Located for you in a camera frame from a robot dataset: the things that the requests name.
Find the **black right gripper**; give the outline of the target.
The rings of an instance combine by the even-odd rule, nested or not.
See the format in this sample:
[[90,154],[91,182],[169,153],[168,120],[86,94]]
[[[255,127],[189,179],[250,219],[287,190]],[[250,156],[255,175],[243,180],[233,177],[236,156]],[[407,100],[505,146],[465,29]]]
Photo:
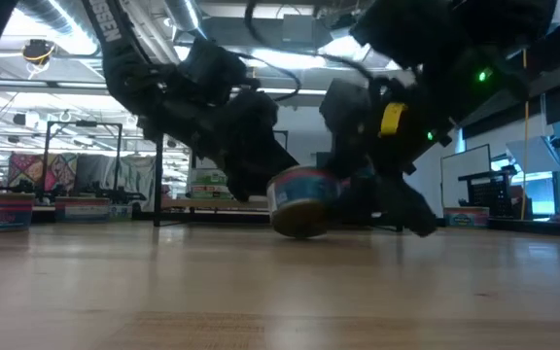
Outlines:
[[[387,176],[415,171],[413,162],[436,143],[436,115],[429,94],[417,85],[379,88],[368,92],[370,112],[362,141],[349,143],[353,154],[366,156],[374,169]],[[396,134],[379,134],[382,114],[391,102],[404,103]],[[382,209],[377,199],[377,177],[341,186],[338,209],[342,222],[368,222]],[[384,178],[384,209],[398,224],[426,237],[437,230],[437,217],[425,197],[402,177]]]

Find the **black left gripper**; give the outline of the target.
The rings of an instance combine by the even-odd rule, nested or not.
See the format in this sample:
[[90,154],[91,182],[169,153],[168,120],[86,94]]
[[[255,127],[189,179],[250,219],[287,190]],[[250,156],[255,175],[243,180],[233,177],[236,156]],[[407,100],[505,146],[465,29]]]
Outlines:
[[274,138],[278,105],[260,91],[242,91],[203,119],[204,135],[214,152],[225,155],[227,187],[237,201],[247,202],[267,183],[298,162]]

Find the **yellow tape tag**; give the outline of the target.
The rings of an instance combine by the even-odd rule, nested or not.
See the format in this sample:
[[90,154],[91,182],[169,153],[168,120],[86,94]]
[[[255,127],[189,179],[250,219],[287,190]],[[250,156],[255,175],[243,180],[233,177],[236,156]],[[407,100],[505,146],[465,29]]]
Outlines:
[[404,103],[391,102],[389,103],[382,114],[379,134],[381,136],[393,135],[397,133],[401,116],[407,109]]

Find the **white board on stand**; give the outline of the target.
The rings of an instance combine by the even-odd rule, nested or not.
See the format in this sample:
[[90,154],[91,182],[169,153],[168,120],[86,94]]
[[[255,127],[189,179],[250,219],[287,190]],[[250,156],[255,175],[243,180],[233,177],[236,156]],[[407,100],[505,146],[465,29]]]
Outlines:
[[441,165],[442,207],[458,207],[459,200],[469,200],[468,185],[459,178],[491,170],[490,146],[484,144],[468,151],[443,157]]

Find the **black perforated cart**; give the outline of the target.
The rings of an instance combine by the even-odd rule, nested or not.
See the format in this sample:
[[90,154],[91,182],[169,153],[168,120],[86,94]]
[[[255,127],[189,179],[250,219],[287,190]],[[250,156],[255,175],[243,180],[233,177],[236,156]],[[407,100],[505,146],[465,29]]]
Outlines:
[[513,209],[509,194],[509,176],[506,171],[487,171],[460,176],[458,181],[466,184],[468,198],[460,199],[466,207],[484,207],[494,218],[512,218]]

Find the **pale tie-dye cloth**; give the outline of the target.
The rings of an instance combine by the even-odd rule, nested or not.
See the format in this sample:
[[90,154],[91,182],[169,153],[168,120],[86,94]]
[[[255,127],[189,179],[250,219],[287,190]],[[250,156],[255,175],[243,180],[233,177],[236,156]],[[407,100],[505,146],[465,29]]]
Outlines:
[[118,187],[129,193],[141,193],[146,200],[140,202],[143,212],[154,210],[155,157],[121,157],[119,161]]

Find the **white angled panel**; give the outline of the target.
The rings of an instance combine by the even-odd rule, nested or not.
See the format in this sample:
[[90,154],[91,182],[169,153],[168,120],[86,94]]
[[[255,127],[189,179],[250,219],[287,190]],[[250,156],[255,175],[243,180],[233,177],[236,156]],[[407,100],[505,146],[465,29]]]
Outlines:
[[510,141],[506,147],[524,173],[560,171],[559,156],[546,136]]

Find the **grey hanging cloth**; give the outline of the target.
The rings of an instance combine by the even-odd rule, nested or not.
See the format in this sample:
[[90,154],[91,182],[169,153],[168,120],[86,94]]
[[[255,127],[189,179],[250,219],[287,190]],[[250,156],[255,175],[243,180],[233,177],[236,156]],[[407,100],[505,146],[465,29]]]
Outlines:
[[114,186],[115,165],[114,157],[80,154],[77,159],[74,190],[80,192],[96,182],[102,189],[111,189]]

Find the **colourful patterned cloth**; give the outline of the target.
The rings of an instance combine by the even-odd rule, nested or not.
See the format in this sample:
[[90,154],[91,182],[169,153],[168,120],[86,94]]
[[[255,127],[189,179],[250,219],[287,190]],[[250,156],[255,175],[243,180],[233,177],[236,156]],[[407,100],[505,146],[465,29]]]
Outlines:
[[43,176],[43,155],[12,153],[9,157],[8,185],[14,187],[21,180],[27,180],[36,187],[45,185],[47,191],[57,185],[70,191],[75,185],[78,158],[72,153],[48,154],[46,176]]

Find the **ceiling light strip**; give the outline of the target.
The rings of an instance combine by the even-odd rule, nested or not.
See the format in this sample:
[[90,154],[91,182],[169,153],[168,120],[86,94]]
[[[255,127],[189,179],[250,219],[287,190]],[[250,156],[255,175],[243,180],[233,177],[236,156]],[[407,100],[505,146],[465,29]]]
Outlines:
[[22,81],[0,80],[1,88],[71,88],[106,90],[103,83],[56,82],[56,81]]

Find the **silver ceiling duct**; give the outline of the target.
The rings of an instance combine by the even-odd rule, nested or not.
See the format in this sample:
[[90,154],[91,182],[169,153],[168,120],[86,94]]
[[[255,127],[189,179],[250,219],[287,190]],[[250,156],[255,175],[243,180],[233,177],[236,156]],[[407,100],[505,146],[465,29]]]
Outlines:
[[179,31],[188,32],[204,39],[203,16],[195,0],[163,0],[165,10]]

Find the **black metal frame stand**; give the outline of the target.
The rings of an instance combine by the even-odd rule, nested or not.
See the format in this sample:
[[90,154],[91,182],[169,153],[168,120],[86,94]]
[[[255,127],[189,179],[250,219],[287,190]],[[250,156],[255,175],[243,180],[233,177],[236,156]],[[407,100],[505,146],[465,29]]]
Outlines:
[[43,172],[42,172],[42,183],[40,185],[40,191],[42,192],[42,196],[47,192],[46,184],[47,184],[47,170],[49,165],[49,149],[50,143],[54,135],[51,133],[51,128],[56,125],[62,125],[63,129],[68,125],[75,125],[77,127],[116,127],[118,129],[118,136],[117,136],[117,148],[116,148],[116,161],[115,161],[115,170],[114,170],[114,180],[113,180],[113,191],[118,189],[118,178],[120,172],[120,159],[121,159],[121,149],[122,149],[122,140],[123,140],[123,124],[119,122],[92,122],[88,120],[81,120],[76,122],[61,122],[61,121],[49,121],[47,122],[47,132],[45,136],[45,145],[44,145],[44,153],[43,153]]

